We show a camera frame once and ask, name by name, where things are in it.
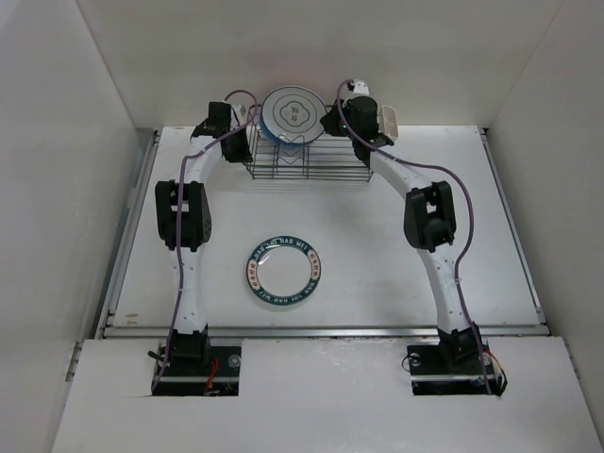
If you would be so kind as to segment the white plate grey flower outline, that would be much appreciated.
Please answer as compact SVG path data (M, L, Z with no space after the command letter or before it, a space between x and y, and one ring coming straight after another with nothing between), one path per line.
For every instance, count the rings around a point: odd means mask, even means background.
M313 91L284 86L270 92L264 99L260 116L269 130L283 145L305 145L320 138L324 129L320 119L327 114L323 100Z

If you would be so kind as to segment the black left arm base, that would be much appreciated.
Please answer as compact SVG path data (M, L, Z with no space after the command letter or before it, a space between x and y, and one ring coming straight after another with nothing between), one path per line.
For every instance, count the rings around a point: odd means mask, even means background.
M160 345L147 352L154 362L153 396L238 396L241 344L213 344L203 333L170 338L169 352Z

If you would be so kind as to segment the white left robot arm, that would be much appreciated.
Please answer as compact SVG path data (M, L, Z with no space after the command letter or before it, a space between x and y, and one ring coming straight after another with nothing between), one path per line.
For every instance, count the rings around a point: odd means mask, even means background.
M211 102L208 117L193 129L176 176L155 186L159 237L173 260L176 304L170 329L177 335L193 336L207 327L199 282L204 247L212 232L205 184L220 160L251 159L247 128L252 117L241 104Z

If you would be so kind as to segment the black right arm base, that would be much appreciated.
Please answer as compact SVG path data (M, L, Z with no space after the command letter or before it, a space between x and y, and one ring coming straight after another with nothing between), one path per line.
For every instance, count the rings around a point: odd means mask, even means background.
M482 340L478 351L473 335L461 342L409 344L401 366L410 374L415 396L502 396L509 383L488 342Z

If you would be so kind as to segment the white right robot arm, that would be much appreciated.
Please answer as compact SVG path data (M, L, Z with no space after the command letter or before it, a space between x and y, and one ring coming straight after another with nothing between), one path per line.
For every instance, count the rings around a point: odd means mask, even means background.
M392 145L394 140L380 130L378 104L368 95L346 100L337 97L320 123L327 134L348 138L357 159L402 197L403 233L424 264L436 306L440 340L437 360L447 371L460 371L479 343L478 327L471 320L460 285L460 260L471 242L467 241L459 256L454 256L457 219L452 188L445 180L428 181L419 171L452 173L438 165L404 161L384 151L382 147Z

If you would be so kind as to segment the green rimmed white plate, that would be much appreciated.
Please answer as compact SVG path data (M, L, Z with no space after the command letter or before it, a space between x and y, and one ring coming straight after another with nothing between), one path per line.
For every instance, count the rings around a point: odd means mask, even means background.
M245 265L249 289L274 307L305 302L317 290L323 265L317 251L295 236L281 235L257 245Z

